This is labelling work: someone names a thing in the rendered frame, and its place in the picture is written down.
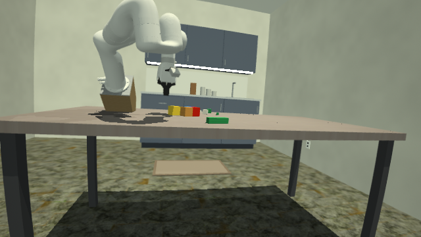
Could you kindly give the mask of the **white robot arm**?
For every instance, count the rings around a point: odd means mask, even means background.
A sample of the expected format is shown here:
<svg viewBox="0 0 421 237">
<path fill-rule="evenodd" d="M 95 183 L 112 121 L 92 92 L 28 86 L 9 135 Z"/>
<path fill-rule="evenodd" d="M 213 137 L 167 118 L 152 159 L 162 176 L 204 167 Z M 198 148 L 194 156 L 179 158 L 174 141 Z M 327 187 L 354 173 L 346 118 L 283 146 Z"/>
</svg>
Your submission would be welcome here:
<svg viewBox="0 0 421 237">
<path fill-rule="evenodd" d="M 98 78 L 98 81 L 104 81 L 100 84 L 105 84 L 108 91 L 119 93 L 130 83 L 117 50 L 136 43 L 141 52 L 159 53 L 162 63 L 176 64 L 175 53 L 185 49 L 187 36 L 181 31 L 180 21 L 174 14 L 166 13 L 159 19 L 153 0 L 123 0 L 103 30 L 94 34 L 93 42 L 105 73 L 105 77 Z"/>
</svg>

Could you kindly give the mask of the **red cube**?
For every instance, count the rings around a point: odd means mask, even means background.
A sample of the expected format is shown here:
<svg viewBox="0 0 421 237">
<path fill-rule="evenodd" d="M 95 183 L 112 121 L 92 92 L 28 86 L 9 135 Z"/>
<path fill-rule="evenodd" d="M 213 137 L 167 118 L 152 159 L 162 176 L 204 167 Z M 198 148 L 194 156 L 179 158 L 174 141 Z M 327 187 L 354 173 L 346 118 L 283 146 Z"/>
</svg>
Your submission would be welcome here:
<svg viewBox="0 0 421 237">
<path fill-rule="evenodd" d="M 193 117 L 199 117 L 199 116 L 200 116 L 200 108 L 193 107 Z"/>
</svg>

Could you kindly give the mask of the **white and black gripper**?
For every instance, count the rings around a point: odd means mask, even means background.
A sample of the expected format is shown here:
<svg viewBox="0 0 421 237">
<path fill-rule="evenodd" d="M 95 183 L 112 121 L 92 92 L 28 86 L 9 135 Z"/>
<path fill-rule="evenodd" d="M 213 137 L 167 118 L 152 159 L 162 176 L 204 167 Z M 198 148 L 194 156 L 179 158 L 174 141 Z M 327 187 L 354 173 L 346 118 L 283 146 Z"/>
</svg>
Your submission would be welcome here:
<svg viewBox="0 0 421 237">
<path fill-rule="evenodd" d="M 176 68 L 176 65 L 173 63 L 159 63 L 157 71 L 157 83 L 162 86 L 164 95 L 169 95 L 170 88 L 176 85 L 176 77 L 171 77 L 170 72 L 165 71 L 166 69 L 170 69 L 170 67 Z"/>
</svg>

